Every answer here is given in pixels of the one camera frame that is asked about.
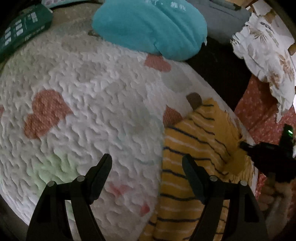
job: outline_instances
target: blue stripe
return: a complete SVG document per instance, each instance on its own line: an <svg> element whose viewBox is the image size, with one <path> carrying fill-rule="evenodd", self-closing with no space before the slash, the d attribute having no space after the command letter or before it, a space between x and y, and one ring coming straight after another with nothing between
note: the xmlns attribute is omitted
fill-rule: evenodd
<svg viewBox="0 0 296 241"><path fill-rule="evenodd" d="M206 129L204 129L203 127L201 127L199 124L195 123L194 120L193 120L192 118L189 118L188 120L193 121L194 125L196 125L197 127L203 129L206 133L208 133L208 134L210 134L210 135L213 135L213 136L215 135L214 132L207 131Z"/></svg>
<svg viewBox="0 0 296 241"><path fill-rule="evenodd" d="M179 155L182 155L182 156L185 156L187 153L184 153L184 152L180 152L180 151L177 151L177 150L174 150L168 146L165 146L163 148L164 150L169 150L170 152L174 152L176 154L179 154ZM208 158L208 157L192 157L195 161L210 161L211 158Z"/></svg>
<svg viewBox="0 0 296 241"><path fill-rule="evenodd" d="M176 128L176 127L172 127L172 126L169 126L169 127L167 127L167 128L169 128L169 129L172 129L172 130L175 130L175 131L177 131L177 132L180 132L180 133L182 133L182 134L184 134L184 135L186 135L186 136L188 136L188 137L191 137L191 138L193 138L193 139L195 139L195 140L197 140L199 143L201 143L201 144L206 144L206 145L208 145L216 154L218 154L219 155L219 157L221 158L221 160L226 164L226 161L224 161L224 159L222 158L222 156L220 155L220 153L218 153L208 142L206 142L206 141L202 141L202 140L200 140L200 139L198 139L197 137L195 137L195 136L193 136L193 135L191 135L191 134L189 134L189 133L187 133L187 132L185 132L185 131L183 131L183 130L180 130L179 128Z"/></svg>
<svg viewBox="0 0 296 241"><path fill-rule="evenodd" d="M157 217L157 220L161 222L170 222L170 223L194 223L199 220L197 219L171 219L171 218L161 218Z"/></svg>
<svg viewBox="0 0 296 241"><path fill-rule="evenodd" d="M214 118L209 118L209 117L205 117L204 115L202 115L201 113L195 111L195 113L199 114L202 118L206 119L206 120L209 120L209 121L214 121L215 119Z"/></svg>
<svg viewBox="0 0 296 241"><path fill-rule="evenodd" d="M181 178L187 180L187 177L186 177L185 175L180 174L180 173L177 173L177 172L173 172L173 171L170 170L170 169L163 169L163 172L170 173L170 174L173 174L173 175L176 176L176 177L181 177Z"/></svg>
<svg viewBox="0 0 296 241"><path fill-rule="evenodd" d="M226 145L224 145L222 142L218 141L216 138L215 138L215 141L218 142L219 144L221 144L222 146L225 147L226 149L226 152L228 153L228 155L230 155L230 153L228 152L227 148L226 148Z"/></svg>
<svg viewBox="0 0 296 241"><path fill-rule="evenodd" d="M154 241L170 241L170 240L167 240L167 239L158 239L156 237L152 237Z"/></svg>
<svg viewBox="0 0 296 241"><path fill-rule="evenodd" d="M177 200L177 201L182 201L182 202L197 200L197 198L195 196L194 197L187 197L187 198L180 198L180 197L175 197L173 195L166 194L166 193L161 193L160 196L161 197L167 197L167 198L170 198L170 199L173 199L173 200Z"/></svg>
<svg viewBox="0 0 296 241"><path fill-rule="evenodd" d="M151 226L156 227L156 223L153 223L153 222L151 222L150 220L149 220L148 224L150 224Z"/></svg>

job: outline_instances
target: black device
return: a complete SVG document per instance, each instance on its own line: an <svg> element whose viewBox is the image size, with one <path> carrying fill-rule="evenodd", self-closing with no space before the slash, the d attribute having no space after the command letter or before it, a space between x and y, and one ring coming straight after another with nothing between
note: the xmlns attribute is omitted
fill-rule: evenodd
<svg viewBox="0 0 296 241"><path fill-rule="evenodd" d="M276 182L290 182L296 177L296 160L293 158L293 128L285 124L279 145L266 142L252 146L241 142L240 147L251 157L256 168Z"/></svg>
<svg viewBox="0 0 296 241"><path fill-rule="evenodd" d="M190 241L213 240L225 199L230 199L230 206L222 240L268 240L263 214L245 181L239 184L225 183L216 176L209 176L190 155L183 157L182 166L194 194L205 204ZM81 240L105 241L90 205L99 198L111 167L111 156L104 154L85 176L79 176L71 183L56 184L50 181L34 210L26 241L73 240L65 200L71 200Z"/></svg>
<svg viewBox="0 0 296 241"><path fill-rule="evenodd" d="M112 167L104 154L99 163L71 183L50 181L36 205L26 241L73 241L65 200L71 200L74 218L82 241L105 241L90 205L98 199Z"/></svg>
<svg viewBox="0 0 296 241"><path fill-rule="evenodd" d="M230 200L222 241L268 241L263 213L247 182L226 183L209 176L194 159L185 155L182 167L193 193L204 205L202 215L189 241L213 241L223 201Z"/></svg>

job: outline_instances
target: floral pillow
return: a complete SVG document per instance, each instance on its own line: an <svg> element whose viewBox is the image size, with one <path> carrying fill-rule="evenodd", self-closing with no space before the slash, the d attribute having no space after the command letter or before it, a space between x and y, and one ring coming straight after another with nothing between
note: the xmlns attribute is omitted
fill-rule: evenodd
<svg viewBox="0 0 296 241"><path fill-rule="evenodd" d="M263 82L278 101L276 122L293 105L295 68L281 37L262 16L251 15L242 31L233 36L234 53L243 58L250 71Z"/></svg>

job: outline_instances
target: hand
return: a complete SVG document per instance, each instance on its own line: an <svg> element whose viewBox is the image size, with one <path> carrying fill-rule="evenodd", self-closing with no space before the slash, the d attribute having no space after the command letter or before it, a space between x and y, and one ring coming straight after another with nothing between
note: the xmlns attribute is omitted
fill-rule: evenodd
<svg viewBox="0 0 296 241"><path fill-rule="evenodd" d="M267 180L261 190L258 204L261 211L271 208L266 218L266 227L270 239L279 234L287 224L287 215L292 199L292 188L289 183L275 183L274 188L268 186Z"/></svg>

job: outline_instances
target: white textured blanket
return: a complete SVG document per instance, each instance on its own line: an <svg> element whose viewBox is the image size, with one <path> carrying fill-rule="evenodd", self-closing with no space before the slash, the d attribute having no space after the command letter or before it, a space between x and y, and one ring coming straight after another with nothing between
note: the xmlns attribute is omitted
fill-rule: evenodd
<svg viewBox="0 0 296 241"><path fill-rule="evenodd" d="M0 192L29 224L50 180L70 182L110 153L111 173L91 209L106 240L133 241L157 202L163 123L192 111L190 93L213 97L236 117L187 64L89 36L97 7L56 10L53 26L5 64Z"/></svg>

